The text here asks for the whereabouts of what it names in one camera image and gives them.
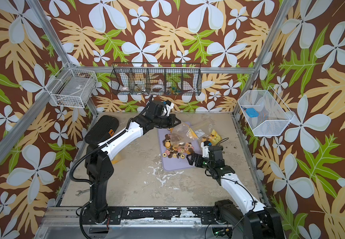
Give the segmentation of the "ziploc bag with yellow toy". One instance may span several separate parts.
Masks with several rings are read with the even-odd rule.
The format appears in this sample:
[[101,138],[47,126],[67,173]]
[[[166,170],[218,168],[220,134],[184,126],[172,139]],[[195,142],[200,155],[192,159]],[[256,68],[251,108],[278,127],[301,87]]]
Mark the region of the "ziploc bag with yellow toy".
[[215,130],[212,124],[204,125],[204,126],[196,126],[193,128],[193,130],[200,141],[208,140],[213,145],[216,145],[222,140],[222,137],[217,133],[217,131]]

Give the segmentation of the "ziploc bag with brown items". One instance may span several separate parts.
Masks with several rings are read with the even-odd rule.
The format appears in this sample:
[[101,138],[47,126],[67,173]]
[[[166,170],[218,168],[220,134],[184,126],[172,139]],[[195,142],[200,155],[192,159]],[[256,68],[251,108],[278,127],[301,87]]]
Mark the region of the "ziploc bag with brown items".
[[171,144],[175,147],[183,147],[187,143],[198,140],[198,136],[187,123],[181,123],[173,128],[170,136]]

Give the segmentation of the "ziploc bag with yellow cookies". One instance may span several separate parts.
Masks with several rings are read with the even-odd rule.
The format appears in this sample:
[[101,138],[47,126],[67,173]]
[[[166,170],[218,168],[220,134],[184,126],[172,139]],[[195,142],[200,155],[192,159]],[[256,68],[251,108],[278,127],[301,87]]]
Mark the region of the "ziploc bag with yellow cookies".
[[122,159],[123,159],[122,154],[121,154],[121,153],[118,153],[118,154],[116,154],[116,155],[113,157],[113,159],[111,160],[111,162],[112,162],[112,164],[114,165],[114,164],[120,162]]

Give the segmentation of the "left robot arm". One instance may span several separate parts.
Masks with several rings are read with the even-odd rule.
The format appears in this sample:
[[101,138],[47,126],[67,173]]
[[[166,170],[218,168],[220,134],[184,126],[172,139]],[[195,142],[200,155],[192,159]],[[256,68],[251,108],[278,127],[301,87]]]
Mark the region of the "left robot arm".
[[171,113],[174,103],[170,101],[149,100],[145,108],[135,117],[130,118],[126,127],[107,140],[95,142],[96,148],[87,151],[70,169],[71,181],[88,183],[89,201],[82,206],[80,221],[83,218],[102,224],[107,221],[107,182],[114,173],[112,160],[134,140],[142,137],[154,128],[172,128],[181,123]]

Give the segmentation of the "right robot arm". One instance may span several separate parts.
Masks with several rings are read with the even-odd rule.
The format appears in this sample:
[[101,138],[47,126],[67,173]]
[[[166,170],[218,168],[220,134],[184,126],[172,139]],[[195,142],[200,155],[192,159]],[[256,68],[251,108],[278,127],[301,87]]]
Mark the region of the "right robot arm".
[[233,199],[215,203],[215,219],[227,222],[234,229],[241,226],[244,239],[284,239],[280,214],[250,193],[235,170],[225,164],[222,151],[222,146],[205,145],[202,154],[187,156],[190,165],[204,168],[206,176],[217,181]]

